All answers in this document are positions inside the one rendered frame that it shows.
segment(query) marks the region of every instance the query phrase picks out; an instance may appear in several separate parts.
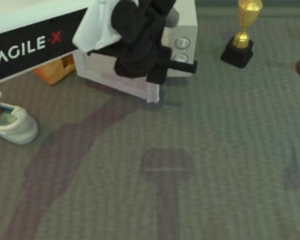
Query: sneaker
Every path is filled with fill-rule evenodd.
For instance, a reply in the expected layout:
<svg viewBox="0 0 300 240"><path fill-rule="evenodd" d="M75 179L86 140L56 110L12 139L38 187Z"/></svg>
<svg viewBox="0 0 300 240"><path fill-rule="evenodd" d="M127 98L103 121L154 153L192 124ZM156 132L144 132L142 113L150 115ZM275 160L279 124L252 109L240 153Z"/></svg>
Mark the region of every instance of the sneaker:
<svg viewBox="0 0 300 240"><path fill-rule="evenodd" d="M0 102L0 137L24 145L34 140L37 134L38 125L24 108Z"/></svg>

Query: gold trophy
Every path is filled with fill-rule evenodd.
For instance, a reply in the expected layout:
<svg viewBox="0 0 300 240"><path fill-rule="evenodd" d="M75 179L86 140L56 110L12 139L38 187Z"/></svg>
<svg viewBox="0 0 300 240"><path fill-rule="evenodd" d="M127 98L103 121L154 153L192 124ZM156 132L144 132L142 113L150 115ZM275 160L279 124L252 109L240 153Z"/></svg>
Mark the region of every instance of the gold trophy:
<svg viewBox="0 0 300 240"><path fill-rule="evenodd" d="M238 17L241 30L226 45L221 59L238 68L244 68L253 56L253 42L247 33L247 27L253 24L261 9L261 0L238 0Z"/></svg>

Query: black trophy base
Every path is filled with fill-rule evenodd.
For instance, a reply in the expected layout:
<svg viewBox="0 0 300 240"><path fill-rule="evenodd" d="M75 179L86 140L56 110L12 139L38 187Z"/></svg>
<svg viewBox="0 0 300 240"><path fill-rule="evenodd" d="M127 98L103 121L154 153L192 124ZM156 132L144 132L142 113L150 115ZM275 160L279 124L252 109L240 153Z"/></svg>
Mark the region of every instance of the black trophy base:
<svg viewBox="0 0 300 240"><path fill-rule="evenodd" d="M226 45L226 48L221 55L221 60L243 69L244 67L246 67L246 65L254 55L254 53L252 52L254 43L249 40L249 44L246 48L237 48L232 45L233 39L234 38L231 38L231 40Z"/></svg>

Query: shoe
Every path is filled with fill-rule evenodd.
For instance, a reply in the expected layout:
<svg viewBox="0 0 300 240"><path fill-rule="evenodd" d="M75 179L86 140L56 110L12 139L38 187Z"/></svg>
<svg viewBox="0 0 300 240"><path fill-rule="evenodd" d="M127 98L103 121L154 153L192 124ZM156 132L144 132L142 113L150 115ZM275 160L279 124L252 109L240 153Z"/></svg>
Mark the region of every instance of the shoe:
<svg viewBox="0 0 300 240"><path fill-rule="evenodd" d="M37 134L38 125L24 108L0 102L0 137L25 145L32 142Z"/></svg>

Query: agile-x logo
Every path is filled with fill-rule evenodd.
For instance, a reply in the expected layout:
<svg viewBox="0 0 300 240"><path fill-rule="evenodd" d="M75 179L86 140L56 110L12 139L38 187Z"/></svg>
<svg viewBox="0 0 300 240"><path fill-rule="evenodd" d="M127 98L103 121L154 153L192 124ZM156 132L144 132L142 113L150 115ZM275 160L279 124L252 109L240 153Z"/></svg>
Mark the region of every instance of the agile-x logo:
<svg viewBox="0 0 300 240"><path fill-rule="evenodd" d="M0 51L0 64L2 62L8 63L10 60L18 59L19 57L32 54L34 52L43 50L46 48L47 41L54 45L61 41L60 39L61 31L52 32L51 35L47 38L45 35L37 37L34 41L28 40L22 42L20 45L13 45L9 48L7 52L3 50Z"/></svg>

